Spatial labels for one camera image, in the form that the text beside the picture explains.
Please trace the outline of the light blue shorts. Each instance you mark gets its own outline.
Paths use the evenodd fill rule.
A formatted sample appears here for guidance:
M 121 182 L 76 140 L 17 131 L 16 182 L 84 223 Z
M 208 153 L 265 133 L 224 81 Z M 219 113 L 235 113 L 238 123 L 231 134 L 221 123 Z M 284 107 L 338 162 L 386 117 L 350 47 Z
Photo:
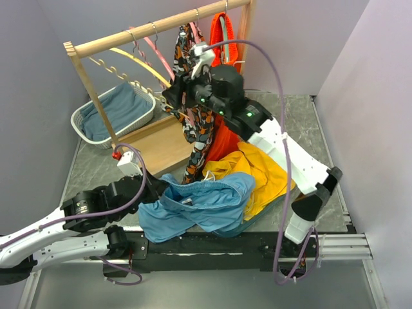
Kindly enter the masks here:
M 171 174 L 160 179 L 168 188 L 154 203 L 141 203 L 137 212 L 140 227 L 153 243 L 181 236 L 195 225 L 217 234 L 236 229 L 256 186 L 254 177 L 246 173 L 186 185 Z

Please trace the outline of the yellow hanger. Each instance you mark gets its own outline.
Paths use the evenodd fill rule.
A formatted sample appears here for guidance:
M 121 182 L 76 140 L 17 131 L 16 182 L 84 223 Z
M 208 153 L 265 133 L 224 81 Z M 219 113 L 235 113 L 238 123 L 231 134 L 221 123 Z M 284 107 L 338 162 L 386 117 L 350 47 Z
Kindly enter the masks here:
M 131 55 L 130 53 L 121 50 L 120 48 L 111 48 L 109 49 L 111 52 L 114 52 L 118 55 L 121 55 L 135 63 L 137 63 L 140 67 L 142 67 L 143 69 L 145 69 L 146 71 L 148 71 L 155 79 L 157 79 L 160 84 L 166 89 L 168 87 L 171 86 L 171 83 L 168 82 L 165 78 L 163 78 L 154 68 L 152 68 L 150 65 L 148 65 L 147 63 L 141 61 L 140 59 L 138 59 L 136 56 Z M 128 75 L 126 73 L 119 73 L 117 71 L 117 68 L 114 66 L 107 66 L 106 63 L 102 60 L 102 59 L 94 59 L 91 56 L 87 56 L 87 59 L 89 59 L 90 61 L 94 62 L 97 66 L 103 67 L 106 71 L 116 75 L 119 79 L 126 81 L 128 83 L 130 83 L 132 86 L 137 86 L 138 88 L 141 88 L 142 90 L 144 90 L 146 93 L 152 94 L 152 96 L 158 100 L 159 102 L 163 103 L 164 105 L 166 105 L 169 108 L 172 108 L 172 106 L 170 104 L 168 104 L 166 102 L 166 99 L 163 95 L 155 95 L 154 91 L 151 88 L 145 88 L 143 87 L 143 85 L 137 81 L 137 80 L 133 80 L 130 79 L 128 77 Z

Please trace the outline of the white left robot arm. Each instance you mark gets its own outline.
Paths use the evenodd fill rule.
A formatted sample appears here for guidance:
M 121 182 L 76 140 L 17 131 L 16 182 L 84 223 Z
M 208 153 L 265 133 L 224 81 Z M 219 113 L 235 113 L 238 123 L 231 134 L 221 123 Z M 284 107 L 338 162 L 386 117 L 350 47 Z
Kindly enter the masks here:
M 125 176 L 80 191 L 45 218 L 1 236 L 1 285 L 18 283 L 65 261 L 122 258 L 130 242 L 117 222 L 136 213 L 140 204 L 159 200 L 168 186 L 152 176 Z

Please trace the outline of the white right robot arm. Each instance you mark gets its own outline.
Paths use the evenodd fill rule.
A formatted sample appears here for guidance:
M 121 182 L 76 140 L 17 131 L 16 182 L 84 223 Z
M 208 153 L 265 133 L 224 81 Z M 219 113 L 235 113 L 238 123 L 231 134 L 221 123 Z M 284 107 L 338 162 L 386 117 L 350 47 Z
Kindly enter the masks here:
M 176 74 L 162 95 L 174 109 L 199 105 L 223 117 L 225 125 L 244 141 L 256 146 L 278 164 L 302 197 L 292 202 L 282 249 L 297 256 L 320 211 L 342 178 L 338 167 L 327 167 L 282 132 L 279 122 L 259 102 L 245 95 L 244 79 L 229 65 Z

